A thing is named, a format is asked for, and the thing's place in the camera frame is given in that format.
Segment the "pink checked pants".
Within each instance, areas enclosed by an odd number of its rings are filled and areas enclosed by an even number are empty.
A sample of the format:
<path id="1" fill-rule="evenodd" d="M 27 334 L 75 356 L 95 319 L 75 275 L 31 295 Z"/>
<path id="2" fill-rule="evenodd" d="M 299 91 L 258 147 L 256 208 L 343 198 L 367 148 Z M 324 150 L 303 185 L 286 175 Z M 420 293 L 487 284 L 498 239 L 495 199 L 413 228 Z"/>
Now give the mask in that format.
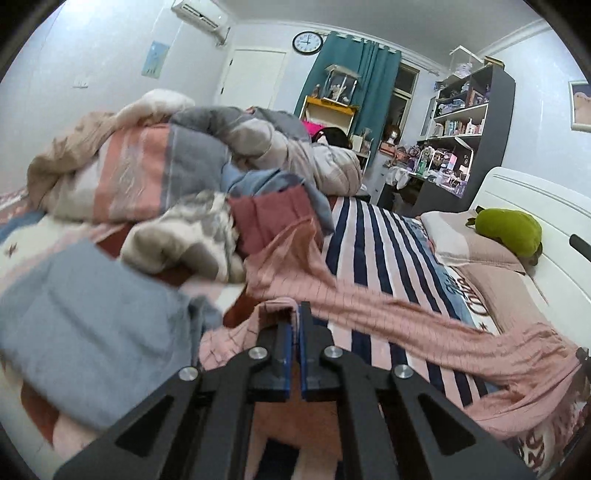
<path id="1" fill-rule="evenodd" d="M 219 327 L 201 338 L 204 369 L 224 366 L 256 344 L 270 314 L 311 304 L 311 312 L 335 325 L 375 334 L 408 353 L 447 369 L 482 378 L 498 391 L 475 401 L 467 414 L 499 440 L 525 434 L 547 422 L 557 447 L 565 447 L 583 424 L 575 393 L 583 388 L 575 347 L 545 323 L 493 335 L 416 304 L 336 279 L 318 250 L 310 218 L 291 224 L 245 260 L 252 315 L 235 328 Z"/>

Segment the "grey-blue folded pants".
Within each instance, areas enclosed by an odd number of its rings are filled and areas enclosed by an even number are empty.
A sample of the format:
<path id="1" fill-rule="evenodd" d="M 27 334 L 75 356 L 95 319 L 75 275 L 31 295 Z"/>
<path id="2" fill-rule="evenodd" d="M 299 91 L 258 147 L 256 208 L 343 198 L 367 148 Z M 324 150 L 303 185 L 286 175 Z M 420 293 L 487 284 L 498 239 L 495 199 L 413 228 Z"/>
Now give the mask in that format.
<path id="1" fill-rule="evenodd" d="M 58 410 L 105 430 L 179 369 L 221 311 L 83 241 L 1 295 L 1 353 Z"/>

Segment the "pink beige pillow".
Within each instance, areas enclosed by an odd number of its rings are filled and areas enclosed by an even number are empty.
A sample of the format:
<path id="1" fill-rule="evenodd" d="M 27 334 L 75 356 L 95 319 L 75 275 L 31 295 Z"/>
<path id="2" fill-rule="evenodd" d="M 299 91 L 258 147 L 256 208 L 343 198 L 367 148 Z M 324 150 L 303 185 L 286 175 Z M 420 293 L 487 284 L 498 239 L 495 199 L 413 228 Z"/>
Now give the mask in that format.
<path id="1" fill-rule="evenodd" d="M 475 216 L 474 210 L 421 215 L 436 259 L 459 274 L 499 332 L 548 324 L 546 301 L 522 262 L 501 243 L 478 234 L 468 224 Z"/>

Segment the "striped pink navy blanket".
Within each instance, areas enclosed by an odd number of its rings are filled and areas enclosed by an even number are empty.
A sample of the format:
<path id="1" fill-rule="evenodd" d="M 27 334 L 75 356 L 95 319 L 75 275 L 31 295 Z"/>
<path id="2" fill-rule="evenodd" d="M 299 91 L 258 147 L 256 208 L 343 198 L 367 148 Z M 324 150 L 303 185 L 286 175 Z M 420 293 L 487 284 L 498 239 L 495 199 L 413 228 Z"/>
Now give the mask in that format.
<path id="1" fill-rule="evenodd" d="M 339 199 L 332 208 L 335 236 L 322 255 L 335 276 L 419 304 L 484 331 L 496 325 L 470 284 L 437 262 L 420 222 L 359 200 Z M 82 239 L 95 241 L 117 257 L 130 225 L 90 225 L 58 221 L 39 213 L 16 217 L 1 227 L 1 279 Z M 467 406 L 495 386 L 464 373 L 428 363 L 385 339 L 332 325 L 335 343 L 374 366 L 410 365 L 452 402 Z M 18 460 L 35 479 L 50 479 L 57 468 L 95 438 L 47 403 L 9 365 L 1 366 L 1 426 Z M 300 449 L 253 434 L 249 479 L 339 479 L 337 458 L 317 448 Z"/>

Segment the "beige grey patterned garment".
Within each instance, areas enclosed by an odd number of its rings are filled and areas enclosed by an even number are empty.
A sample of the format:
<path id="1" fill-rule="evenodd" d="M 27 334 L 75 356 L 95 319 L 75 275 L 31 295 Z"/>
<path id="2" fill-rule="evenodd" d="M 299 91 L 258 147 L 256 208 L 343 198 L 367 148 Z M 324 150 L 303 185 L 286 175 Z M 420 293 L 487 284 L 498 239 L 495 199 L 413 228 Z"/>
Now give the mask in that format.
<path id="1" fill-rule="evenodd" d="M 236 244 L 228 198 L 204 190 L 181 198 L 160 217 L 134 225 L 120 258 L 148 274 L 183 264 L 208 280 L 242 283 L 245 267 Z"/>

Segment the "white bed headboard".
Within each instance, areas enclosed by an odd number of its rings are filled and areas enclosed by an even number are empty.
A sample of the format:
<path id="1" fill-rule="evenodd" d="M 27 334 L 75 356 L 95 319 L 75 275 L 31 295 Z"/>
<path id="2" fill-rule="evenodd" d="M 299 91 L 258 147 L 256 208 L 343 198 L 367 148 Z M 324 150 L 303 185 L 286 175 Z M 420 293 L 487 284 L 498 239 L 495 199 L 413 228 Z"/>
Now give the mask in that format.
<path id="1" fill-rule="evenodd" d="M 581 347 L 590 346 L 590 199 L 548 180 L 496 167 L 471 206 L 520 210 L 542 227 L 543 253 L 528 274 L 548 318 Z"/>

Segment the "green plush toy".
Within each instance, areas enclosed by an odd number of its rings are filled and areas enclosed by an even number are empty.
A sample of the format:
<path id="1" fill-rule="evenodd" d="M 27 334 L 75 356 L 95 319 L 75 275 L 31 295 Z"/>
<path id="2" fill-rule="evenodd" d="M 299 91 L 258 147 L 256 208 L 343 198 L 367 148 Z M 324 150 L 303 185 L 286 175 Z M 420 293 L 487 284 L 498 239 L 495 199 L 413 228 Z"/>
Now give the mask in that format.
<path id="1" fill-rule="evenodd" d="M 536 266 L 543 253 L 542 227 L 526 212 L 478 206 L 466 225 L 502 244 L 527 266 Z"/>

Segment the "cluttered desk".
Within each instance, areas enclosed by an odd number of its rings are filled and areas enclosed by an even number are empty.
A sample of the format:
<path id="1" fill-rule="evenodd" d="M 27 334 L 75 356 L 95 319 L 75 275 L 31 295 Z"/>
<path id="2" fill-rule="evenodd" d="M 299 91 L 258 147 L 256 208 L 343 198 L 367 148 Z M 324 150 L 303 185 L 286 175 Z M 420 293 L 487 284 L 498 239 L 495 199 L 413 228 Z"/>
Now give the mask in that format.
<path id="1" fill-rule="evenodd" d="M 427 211 L 455 211 L 465 196 L 474 149 L 463 139 L 427 141 L 411 147 L 383 142 L 385 158 L 382 198 L 398 213 L 420 215 Z"/>

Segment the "crumpled patterned duvet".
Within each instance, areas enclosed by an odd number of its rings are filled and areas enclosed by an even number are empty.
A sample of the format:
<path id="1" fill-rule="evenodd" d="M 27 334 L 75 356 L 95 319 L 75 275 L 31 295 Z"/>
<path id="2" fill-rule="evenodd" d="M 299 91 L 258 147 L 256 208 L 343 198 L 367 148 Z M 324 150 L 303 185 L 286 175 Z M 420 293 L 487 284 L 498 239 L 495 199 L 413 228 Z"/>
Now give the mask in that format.
<path id="1" fill-rule="evenodd" d="M 287 171 L 325 196 L 362 185 L 356 154 L 311 139 L 293 114 L 195 105 L 156 89 L 117 113 L 90 112 L 54 138 L 27 170 L 31 203 L 68 220 L 143 221 L 202 190 L 228 191 L 235 175 Z"/>

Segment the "dark grey bookshelf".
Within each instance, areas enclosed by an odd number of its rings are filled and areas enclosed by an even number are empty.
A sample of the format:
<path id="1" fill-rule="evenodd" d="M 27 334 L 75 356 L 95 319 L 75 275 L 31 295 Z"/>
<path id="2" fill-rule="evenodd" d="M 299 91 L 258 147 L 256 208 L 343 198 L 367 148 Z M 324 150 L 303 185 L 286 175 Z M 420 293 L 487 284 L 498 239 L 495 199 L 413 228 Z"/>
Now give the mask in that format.
<path id="1" fill-rule="evenodd" d="M 490 170 L 503 163 L 516 83 L 497 60 L 486 60 L 463 46 L 450 53 L 448 76 L 437 83 L 435 105 L 419 144 L 458 137 L 474 149 L 471 175 L 462 202 L 467 210 Z"/>

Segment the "glass display case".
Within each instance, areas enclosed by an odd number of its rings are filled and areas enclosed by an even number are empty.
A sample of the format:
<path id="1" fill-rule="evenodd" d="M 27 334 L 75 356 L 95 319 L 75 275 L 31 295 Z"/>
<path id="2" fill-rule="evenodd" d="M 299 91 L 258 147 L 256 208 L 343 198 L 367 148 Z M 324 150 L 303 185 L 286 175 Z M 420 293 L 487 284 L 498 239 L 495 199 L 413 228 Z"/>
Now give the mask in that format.
<path id="1" fill-rule="evenodd" d="M 327 77 L 322 86 L 322 99 L 349 106 L 359 82 L 360 75 L 341 65 L 332 64 L 325 68 Z"/>

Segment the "white door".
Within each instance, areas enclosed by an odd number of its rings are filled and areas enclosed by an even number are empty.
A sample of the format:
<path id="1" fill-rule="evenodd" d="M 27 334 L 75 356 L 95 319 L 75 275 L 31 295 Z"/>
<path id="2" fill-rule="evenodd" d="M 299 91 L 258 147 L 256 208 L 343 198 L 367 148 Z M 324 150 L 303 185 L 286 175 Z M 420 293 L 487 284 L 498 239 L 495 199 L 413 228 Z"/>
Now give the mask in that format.
<path id="1" fill-rule="evenodd" d="M 222 75 L 217 104 L 241 109 L 270 108 L 286 61 L 286 51 L 236 48 Z"/>

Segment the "white air conditioner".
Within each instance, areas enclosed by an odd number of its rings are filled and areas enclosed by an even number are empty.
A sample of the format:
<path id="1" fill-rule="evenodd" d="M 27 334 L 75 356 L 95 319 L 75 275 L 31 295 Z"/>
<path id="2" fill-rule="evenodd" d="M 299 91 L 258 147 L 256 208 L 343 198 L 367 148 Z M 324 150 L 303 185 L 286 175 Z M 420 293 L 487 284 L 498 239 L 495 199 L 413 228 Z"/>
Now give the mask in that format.
<path id="1" fill-rule="evenodd" d="M 205 31 L 223 46 L 230 31 L 229 16 L 211 0 L 178 0 L 171 5 L 172 12 L 183 21 Z"/>

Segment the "framed wall picture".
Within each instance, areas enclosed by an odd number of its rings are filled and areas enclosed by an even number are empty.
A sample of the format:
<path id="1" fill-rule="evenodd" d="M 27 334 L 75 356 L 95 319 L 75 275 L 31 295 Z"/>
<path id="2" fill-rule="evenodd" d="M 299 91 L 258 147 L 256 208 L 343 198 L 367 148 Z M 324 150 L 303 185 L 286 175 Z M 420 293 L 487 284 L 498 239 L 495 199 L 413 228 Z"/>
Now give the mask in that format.
<path id="1" fill-rule="evenodd" d="M 586 81 L 569 83 L 571 129 L 591 132 L 591 86 Z"/>

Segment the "round wall clock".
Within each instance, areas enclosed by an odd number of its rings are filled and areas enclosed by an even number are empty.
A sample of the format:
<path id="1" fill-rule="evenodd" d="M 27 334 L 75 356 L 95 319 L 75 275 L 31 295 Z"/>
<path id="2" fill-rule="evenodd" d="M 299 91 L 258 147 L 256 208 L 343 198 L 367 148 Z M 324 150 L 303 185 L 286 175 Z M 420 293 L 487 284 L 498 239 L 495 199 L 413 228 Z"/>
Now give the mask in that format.
<path id="1" fill-rule="evenodd" d="M 322 49 L 324 40 L 322 35 L 314 31 L 303 31 L 294 36 L 293 42 L 294 51 L 297 54 L 304 56 L 315 55 Z"/>

